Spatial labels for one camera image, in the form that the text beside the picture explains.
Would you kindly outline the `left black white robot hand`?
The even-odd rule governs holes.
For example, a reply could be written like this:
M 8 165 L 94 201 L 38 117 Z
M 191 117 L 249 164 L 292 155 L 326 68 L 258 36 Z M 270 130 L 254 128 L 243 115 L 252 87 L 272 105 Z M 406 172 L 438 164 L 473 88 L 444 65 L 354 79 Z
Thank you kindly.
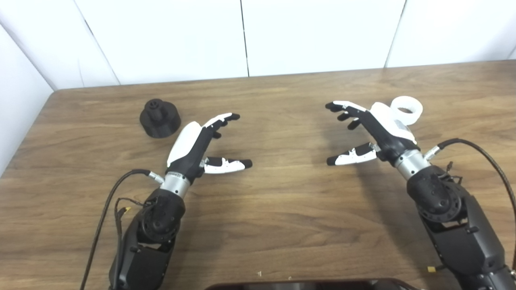
M 203 174 L 225 174 L 243 171 L 253 166 L 249 159 L 206 157 L 213 139 L 221 138 L 218 130 L 239 114 L 225 113 L 213 117 L 203 126 L 191 122 L 182 129 L 166 160 L 166 173 L 160 189 L 184 198 L 189 187 Z

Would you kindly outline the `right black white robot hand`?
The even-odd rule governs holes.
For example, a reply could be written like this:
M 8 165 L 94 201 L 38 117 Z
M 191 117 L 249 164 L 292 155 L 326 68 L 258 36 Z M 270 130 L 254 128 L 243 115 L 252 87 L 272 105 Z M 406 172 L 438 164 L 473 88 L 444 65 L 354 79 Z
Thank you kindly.
M 390 163 L 406 180 L 431 167 L 411 130 L 395 117 L 387 105 L 376 102 L 367 110 L 351 101 L 332 101 L 325 107 L 332 112 L 342 112 L 337 118 L 339 121 L 351 118 L 352 121 L 347 126 L 349 130 L 363 125 L 374 139 L 374 143 L 365 143 L 327 158 L 327 165 L 344 166 L 379 159 Z

